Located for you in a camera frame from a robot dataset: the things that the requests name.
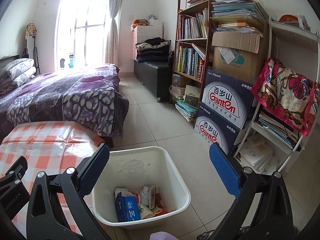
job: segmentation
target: white trash can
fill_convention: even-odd
[[[156,186],[167,214],[149,219],[118,222],[115,189],[140,191]],[[187,209],[191,194],[168,152],[160,147],[145,147],[110,152],[110,159],[93,188],[96,218],[111,227],[138,229],[163,224],[168,217]]]

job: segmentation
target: orange checkered cloth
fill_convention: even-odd
[[[63,173],[68,167],[76,167],[90,157],[104,142],[93,131],[76,122],[23,123],[3,140],[0,145],[0,178],[22,155],[28,161],[28,170],[22,178],[23,185],[31,193],[33,182],[40,171],[48,175]],[[73,231],[77,228],[63,195],[59,196],[67,221]],[[85,201],[92,209],[92,196]],[[17,229],[26,236],[28,205],[13,219]]]

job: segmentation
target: blue gripper pad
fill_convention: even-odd
[[[241,192],[240,179],[225,154],[215,143],[210,146],[209,157],[229,194],[238,198]]]
[[[110,150],[106,144],[101,144],[78,173],[79,194],[83,198],[91,193],[94,185],[110,157]]]

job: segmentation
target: screw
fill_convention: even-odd
[[[250,174],[250,173],[252,173],[252,169],[251,168],[249,168],[249,167],[244,167],[244,172],[245,173],[247,173],[247,174]]]
[[[276,172],[275,172],[275,176],[276,176],[277,178],[281,178],[281,173],[280,173],[279,171],[276,171]]]
[[[67,168],[67,173],[68,174],[72,174],[72,173],[74,173],[75,172],[75,168],[74,167],[70,167],[70,168]]]
[[[44,176],[44,172],[43,171],[39,172],[37,176],[38,178],[42,178]]]

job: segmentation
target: wooden bookshelf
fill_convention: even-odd
[[[187,2],[189,0],[178,0],[178,9],[177,9],[177,25],[176,25],[176,41],[175,41],[175,48],[174,51],[175,53],[177,53],[177,48],[178,48],[178,44],[179,43],[185,43],[185,44],[192,44],[192,43],[198,43],[201,45],[205,45],[206,46],[206,53],[205,53],[205,58],[209,59],[209,55],[210,55],[210,50],[211,50],[211,44],[212,44],[212,37],[213,37],[213,33],[212,33],[212,29],[213,29],[213,22],[210,20],[210,18],[212,17],[212,1],[213,0],[204,0],[200,3],[197,3],[193,6],[189,6],[187,7]],[[209,12],[209,24],[208,24],[208,33],[207,33],[207,38],[195,38],[195,39],[177,39],[178,37],[178,32],[179,32],[179,16],[180,15],[185,15],[185,16],[191,16],[194,17],[197,13],[202,13],[202,11],[207,8],[208,12]],[[176,66],[177,66],[177,61],[179,57],[177,57],[177,55],[175,55],[175,60],[174,60],[174,64],[173,64],[173,69],[172,69],[172,73],[177,73],[180,74],[182,76],[185,76],[187,78],[189,78],[191,80],[191,85],[196,86],[201,88],[201,95],[200,98],[202,98],[203,95],[203,90],[204,90],[204,83],[205,83],[205,79],[206,79],[206,74],[207,74],[207,69],[208,69],[208,65],[209,65],[209,61],[205,60],[204,62],[204,66],[202,68],[202,76],[201,76],[201,80],[194,78],[191,75],[185,74],[185,73],[181,73],[176,71]]]
[[[179,71],[176,71],[176,70],[174,70],[173,72],[174,72],[174,73],[177,73],[177,74],[180,74],[181,76],[190,78],[191,80],[194,80],[194,81],[197,81],[197,82],[199,82],[199,83],[202,83],[201,80],[199,80],[199,79],[197,79],[197,78],[195,78],[195,77],[193,77],[193,76],[190,76],[190,75],[188,75],[188,74],[185,74],[185,73],[182,73],[182,72],[179,72]]]

